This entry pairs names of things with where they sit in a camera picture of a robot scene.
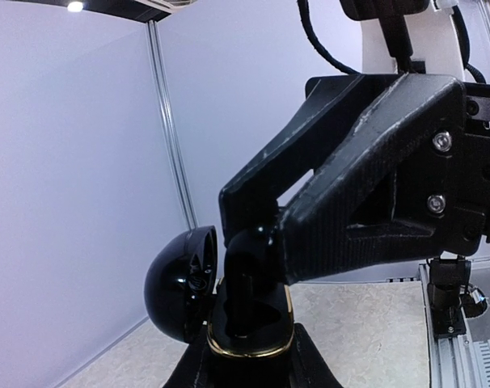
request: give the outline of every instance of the gold trim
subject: gold trim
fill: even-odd
[[[290,346],[292,346],[292,342],[294,341],[294,308],[292,306],[292,297],[290,296],[290,291],[288,285],[285,285],[285,294],[286,294],[286,304],[288,305],[288,316],[292,323],[292,335],[287,344],[274,349],[264,350],[262,352],[254,352],[254,353],[239,353],[233,352],[231,350],[223,349],[218,342],[214,339],[213,335],[213,324],[212,322],[208,322],[207,325],[207,342],[209,343],[209,347],[211,350],[224,357],[228,358],[270,358],[275,357],[283,352],[287,351]]]

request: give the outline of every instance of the black mount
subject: black mount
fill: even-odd
[[[412,43],[408,34],[405,15],[423,12],[429,6],[428,0],[340,0],[345,14],[353,20],[377,19],[387,43],[389,55],[396,59],[401,73],[413,72],[411,56]]]
[[[460,296],[461,287],[467,289],[470,283],[471,262],[462,256],[436,258],[429,262],[429,266],[427,292],[434,336],[448,338],[466,334]]]
[[[188,346],[164,388],[342,388],[299,323],[289,351],[262,361],[218,358],[206,335],[203,329]]]

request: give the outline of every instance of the white robot part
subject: white robot part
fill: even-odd
[[[457,5],[457,1],[433,1],[425,12],[405,16],[414,49],[412,60],[423,61],[427,74],[450,74],[465,81],[461,49],[450,5]],[[361,22],[361,31],[362,72],[395,73],[396,61],[389,55],[379,21]]]

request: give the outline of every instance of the ceiling light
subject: ceiling light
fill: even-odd
[[[82,2],[70,2],[67,6],[69,12],[80,12],[83,9]]]

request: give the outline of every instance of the black bracket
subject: black bracket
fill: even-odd
[[[457,259],[436,258],[429,262],[427,292],[432,314],[433,334],[448,338],[466,334],[461,309],[461,287],[470,282],[471,262],[465,257]]]
[[[440,75],[312,78],[286,127],[221,191],[225,244],[272,231],[286,284],[490,243],[490,86]],[[292,200],[277,198],[308,171]]]

